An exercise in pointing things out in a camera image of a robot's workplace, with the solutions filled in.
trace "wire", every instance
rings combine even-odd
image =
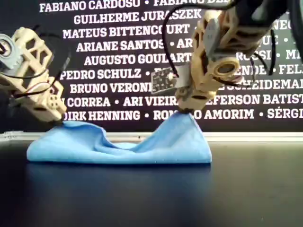
[[[62,38],[60,36],[58,36],[56,34],[53,34],[53,33],[41,33],[38,36],[39,37],[51,37],[51,38],[57,38],[57,39],[62,40]],[[26,97],[26,96],[38,95],[38,94],[41,94],[41,93],[47,91],[48,89],[50,89],[54,85],[54,83],[59,79],[59,77],[61,76],[62,72],[66,70],[66,68],[68,67],[68,65],[69,65],[69,63],[71,61],[71,50],[70,50],[69,46],[67,46],[67,48],[68,48],[67,58],[66,58],[66,60],[65,60],[65,62],[63,64],[63,66],[59,69],[59,72],[55,76],[53,82],[50,84],[50,86],[48,88],[43,89],[41,91],[36,91],[36,92],[25,92],[23,94],[15,94],[14,98],[22,98],[22,97]]]
[[[164,52],[166,54],[166,57],[169,61],[169,64],[172,68],[173,73],[176,75],[176,77],[178,78],[178,72],[177,69],[174,65],[174,62],[171,59],[170,56],[170,52],[168,50],[168,44],[167,44],[167,40],[166,40],[166,26],[167,23],[169,21],[169,18],[173,15],[173,13],[179,9],[182,8],[190,8],[190,7],[194,7],[194,8],[199,8],[199,9],[204,9],[204,10],[228,10],[231,9],[233,7],[235,7],[241,0],[234,0],[232,3],[227,4],[225,6],[213,6],[213,5],[209,5],[209,4],[196,4],[196,3],[185,3],[185,4],[181,4],[178,6],[175,6],[172,10],[170,10],[167,14],[167,16],[164,18],[163,21],[163,26],[162,26],[162,40],[163,40],[163,48],[164,48]],[[275,39],[275,32],[273,29],[270,30],[270,35],[271,35],[271,43],[272,43],[272,53],[271,53],[271,64],[270,64],[270,68],[268,70],[268,66],[265,63],[265,61],[261,58],[260,55],[258,55],[257,53],[254,53],[253,55],[255,55],[260,61],[261,63],[264,65],[265,71],[268,73],[268,75],[272,75],[273,74],[273,70],[276,64],[276,39]],[[250,85],[243,85],[241,83],[234,83],[232,81],[225,81],[222,80],[221,78],[214,78],[216,81],[224,84],[224,85],[228,85],[228,86],[234,86],[234,87],[251,87],[253,86],[253,84],[256,81],[256,70],[255,70],[255,64],[253,61],[253,58],[250,57],[250,63],[252,66],[252,83]]]
[[[40,27],[40,25],[36,25],[32,30],[33,30],[33,31],[36,31],[39,27]],[[1,50],[0,50],[0,54],[5,54],[6,49],[5,49],[5,47],[4,47],[1,43],[0,43],[0,49],[1,49]],[[40,77],[42,74],[45,73],[45,71],[39,73],[39,74],[36,75],[35,77]],[[3,73],[2,73],[2,75],[6,76],[6,77],[11,77],[11,78],[17,78],[17,79],[19,79],[19,77],[13,77],[13,76],[11,76],[11,75],[5,75],[5,74],[3,74]]]
[[[300,56],[303,56],[303,3],[301,0],[288,0],[287,4],[292,28],[291,32]]]
[[[167,60],[169,61],[169,64],[172,68],[173,73],[176,75],[176,77],[179,77],[177,69],[174,65],[174,62],[172,61],[171,57],[170,57],[170,52],[168,49],[168,44],[167,44],[167,40],[166,40],[166,26],[167,23],[169,21],[169,18],[173,15],[173,13],[179,9],[182,8],[199,8],[199,9],[203,9],[203,10],[228,10],[231,9],[233,7],[235,7],[241,0],[234,0],[232,3],[227,4],[227,5],[223,5],[223,6],[214,6],[213,4],[197,4],[197,3],[184,3],[181,5],[177,5],[175,6],[173,9],[171,9],[168,14],[166,15],[166,17],[164,18],[163,21],[163,26],[161,29],[161,33],[162,33],[162,40],[163,40],[163,49],[164,52],[166,54]]]

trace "microfiber cloth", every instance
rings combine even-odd
[[[176,112],[139,144],[112,143],[99,126],[66,121],[34,141],[27,158],[84,164],[206,164],[212,154],[192,115]]]

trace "printed name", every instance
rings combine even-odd
[[[90,0],[40,3],[40,13],[139,7],[140,0]]]
[[[188,34],[190,24],[173,24],[167,25],[167,33],[171,34]],[[80,28],[63,30],[63,39],[80,39],[80,38],[100,38],[100,37],[117,37],[117,36],[142,36],[142,35],[161,35],[162,25],[146,26],[117,26],[102,28]]]
[[[297,119],[303,118],[303,109],[270,108],[267,110],[267,118],[269,119]]]
[[[90,94],[90,93],[130,93],[130,92],[151,92],[152,84],[150,82],[134,82],[134,83],[85,83],[85,84],[70,84],[70,93],[72,94]],[[274,80],[257,80],[252,88],[240,88],[240,87],[223,87],[221,90],[271,90],[271,89],[303,89],[303,79],[274,79]],[[235,103],[240,105],[245,103],[247,98],[255,100],[253,95],[232,95],[230,99],[235,100]]]
[[[192,52],[171,53],[170,57],[174,63],[189,62]],[[134,65],[138,64],[160,64],[168,63],[165,53],[147,54],[122,54],[122,55],[101,55],[87,56],[84,65]]]
[[[263,60],[271,60],[271,50],[259,50],[259,51],[255,51],[255,53],[259,54]],[[249,61],[250,60],[250,58],[248,58],[242,52],[237,52],[236,57],[240,61]],[[252,55],[251,58],[254,61],[258,61],[258,58],[254,55]]]
[[[290,30],[290,20],[276,20],[273,24],[274,30]]]
[[[110,107],[108,97],[62,98],[67,107]]]
[[[177,48],[191,48],[192,39],[179,39]],[[100,52],[100,51],[135,51],[135,50],[157,50],[163,49],[162,39],[147,40],[122,40],[122,41],[103,41],[103,42],[84,42],[78,43],[76,52]]]
[[[170,19],[185,20],[185,19],[200,19],[201,9],[180,9],[173,13]],[[122,22],[137,22],[137,21],[163,21],[169,11],[145,11],[141,12],[124,12],[124,13],[106,13],[106,14],[87,14],[75,15],[74,24],[103,24],[103,23],[122,23]]]
[[[261,103],[261,95],[217,95],[207,105],[255,105]],[[123,106],[177,106],[174,96],[125,97]]]
[[[286,50],[286,59],[301,59],[298,50]]]

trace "circular hole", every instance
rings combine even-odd
[[[218,68],[218,72],[221,74],[232,72],[235,69],[235,66],[233,64],[225,64]]]
[[[4,40],[4,39],[1,39],[1,40],[0,40],[0,43],[1,43],[2,46],[4,47],[4,50],[2,50],[2,49],[0,48],[0,50],[1,50],[2,52],[4,52],[4,53],[2,53],[2,56],[8,57],[8,56],[11,54],[11,52],[12,52],[10,44],[9,44],[6,40]]]

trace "black cable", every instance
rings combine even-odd
[[[52,55],[51,59],[49,60],[49,62],[48,62],[48,64],[47,64],[46,68],[45,68],[42,72],[38,73],[37,75],[31,76],[31,77],[17,77],[17,76],[12,76],[12,75],[5,74],[5,73],[3,73],[3,72],[1,73],[1,75],[6,76],[6,77],[8,77],[8,78],[14,78],[14,79],[34,79],[34,78],[37,78],[37,77],[42,76],[42,75],[47,71],[47,68],[48,68],[48,67],[50,66],[50,64],[52,63],[53,58],[54,58],[54,54]]]
[[[60,36],[56,35],[56,34],[52,34],[52,33],[41,33],[40,35],[38,35],[39,37],[52,37],[52,38],[57,38],[57,39],[62,39]],[[21,98],[21,97],[26,97],[26,96],[33,96],[33,95],[38,95],[41,94],[45,91],[47,91],[48,89],[50,89],[54,83],[59,79],[59,77],[61,76],[61,74],[63,73],[63,71],[66,70],[68,64],[71,61],[71,50],[69,48],[69,46],[67,46],[68,48],[68,55],[67,58],[63,64],[63,66],[61,67],[61,69],[59,70],[59,72],[57,73],[57,75],[55,76],[53,82],[50,84],[50,86],[42,91],[36,91],[36,92],[30,92],[30,93],[24,93],[24,94],[16,94],[14,95],[15,98]]]
[[[178,78],[178,72],[176,70],[176,67],[174,65],[174,62],[171,59],[169,50],[168,50],[168,45],[167,45],[167,40],[166,40],[166,26],[167,23],[169,21],[169,18],[172,16],[172,14],[181,9],[181,8],[189,8],[189,7],[194,7],[194,8],[199,8],[199,9],[212,9],[212,10],[228,10],[231,9],[232,7],[235,7],[241,0],[235,0],[232,3],[225,5],[225,6],[213,6],[213,5],[208,5],[208,4],[196,4],[196,3],[185,3],[185,4],[181,4],[178,6],[175,6],[172,10],[169,11],[169,13],[167,14],[167,16],[164,18],[163,21],[163,26],[162,26],[162,40],[163,40],[163,47],[164,47],[164,52],[166,54],[166,57],[169,61],[169,64],[172,68],[173,73],[176,75],[176,77]],[[254,55],[261,61],[261,63],[264,65],[264,68],[266,70],[266,72],[268,73],[268,75],[272,75],[273,74],[273,70],[276,64],[276,39],[275,39],[275,32],[273,29],[270,30],[270,35],[271,35],[271,45],[272,45],[272,53],[271,53],[271,64],[270,64],[270,68],[268,71],[268,67],[267,64],[265,63],[265,61],[261,58],[260,55],[258,55],[257,53],[254,53]],[[250,84],[249,86],[246,85],[242,85],[242,84],[237,84],[237,83],[233,83],[231,81],[225,81],[222,80],[220,78],[214,78],[215,80],[217,80],[220,83],[223,83],[225,85],[229,85],[229,86],[234,86],[234,87],[251,87],[253,86],[253,84],[255,83],[256,80],[256,74],[255,74],[255,64],[252,58],[250,58],[250,63],[252,65],[252,70],[253,70],[253,74],[252,74],[252,81],[253,83]]]
[[[174,62],[172,61],[171,57],[170,57],[170,52],[168,50],[168,45],[166,42],[166,25],[169,21],[169,18],[173,15],[173,13],[179,9],[182,8],[199,8],[199,9],[203,9],[203,10],[228,10],[231,9],[233,7],[235,7],[241,0],[234,0],[232,3],[229,3],[227,5],[223,5],[223,6],[214,6],[213,4],[197,4],[197,3],[184,3],[181,5],[177,5],[175,6],[173,9],[171,9],[168,14],[166,15],[166,17],[164,18],[163,21],[163,26],[161,29],[161,33],[162,33],[162,40],[163,40],[163,48],[164,48],[164,52],[166,54],[167,60],[169,61],[169,64],[172,68],[173,73],[176,75],[176,77],[179,77],[177,69],[174,65]]]
[[[287,7],[289,11],[289,19],[291,32],[293,34],[295,45],[303,56],[303,4],[300,0],[288,0]]]

